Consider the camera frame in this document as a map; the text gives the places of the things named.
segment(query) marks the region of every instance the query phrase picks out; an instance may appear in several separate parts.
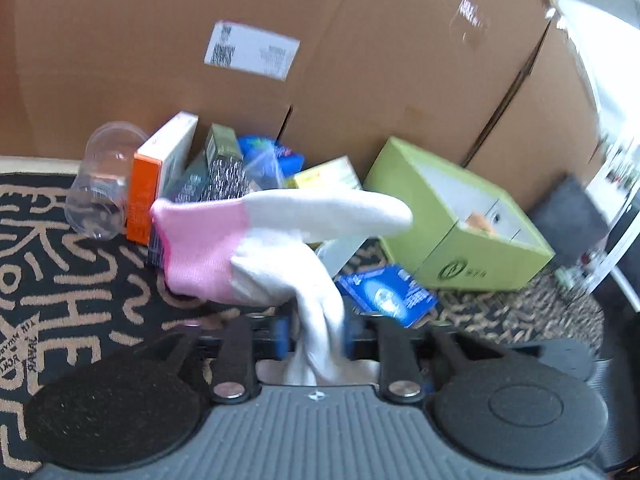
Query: patterned carpet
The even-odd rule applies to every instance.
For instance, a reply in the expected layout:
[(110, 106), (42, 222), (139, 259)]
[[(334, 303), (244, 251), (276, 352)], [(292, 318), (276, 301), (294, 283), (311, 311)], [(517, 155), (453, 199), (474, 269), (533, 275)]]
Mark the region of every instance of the patterned carpet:
[[(170, 294), (161, 274), (143, 265), (145, 249), (118, 237), (94, 242), (66, 224), (72, 178), (0, 175), (0, 478), (27, 478), (39, 468), (22, 407), (44, 384), (76, 365), (99, 360), (181, 319), (207, 316), (210, 326), (237, 308)], [(380, 266), (368, 242), (344, 272)], [(548, 271), (509, 294), (441, 292), (438, 318), (498, 341), (574, 336), (594, 351), (602, 312), (587, 297), (563, 301)]]

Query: pink sock toe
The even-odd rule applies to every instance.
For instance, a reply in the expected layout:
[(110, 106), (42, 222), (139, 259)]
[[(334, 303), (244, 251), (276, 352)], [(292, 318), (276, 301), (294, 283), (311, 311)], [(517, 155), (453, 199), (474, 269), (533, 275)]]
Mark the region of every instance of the pink sock toe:
[(174, 294), (235, 303), (231, 256), (249, 229), (240, 199), (173, 204), (156, 200), (151, 216), (164, 247), (164, 276)]

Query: orange box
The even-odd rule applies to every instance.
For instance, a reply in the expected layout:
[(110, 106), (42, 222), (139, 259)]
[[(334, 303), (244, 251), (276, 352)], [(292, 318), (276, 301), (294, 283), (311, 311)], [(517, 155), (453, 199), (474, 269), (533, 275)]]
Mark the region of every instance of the orange box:
[(184, 171), (197, 124), (197, 116), (180, 112), (136, 151), (127, 207), (127, 238), (132, 242), (149, 244), (149, 210), (169, 183)]

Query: clear plastic cup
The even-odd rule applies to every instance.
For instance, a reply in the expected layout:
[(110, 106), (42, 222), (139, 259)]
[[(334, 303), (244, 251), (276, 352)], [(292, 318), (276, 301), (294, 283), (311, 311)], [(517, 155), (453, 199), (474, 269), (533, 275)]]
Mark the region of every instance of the clear plastic cup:
[(120, 234), (127, 219), (133, 155), (148, 135), (130, 123), (107, 123), (92, 133), (65, 201), (66, 221), (96, 240)]

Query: blue box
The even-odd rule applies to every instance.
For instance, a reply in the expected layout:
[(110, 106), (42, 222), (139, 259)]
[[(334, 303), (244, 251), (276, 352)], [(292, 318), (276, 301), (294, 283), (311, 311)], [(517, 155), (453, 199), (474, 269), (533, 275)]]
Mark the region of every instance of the blue box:
[(422, 319), (438, 303), (435, 294), (399, 265), (340, 276), (337, 285), (361, 312), (391, 316), (404, 327)]

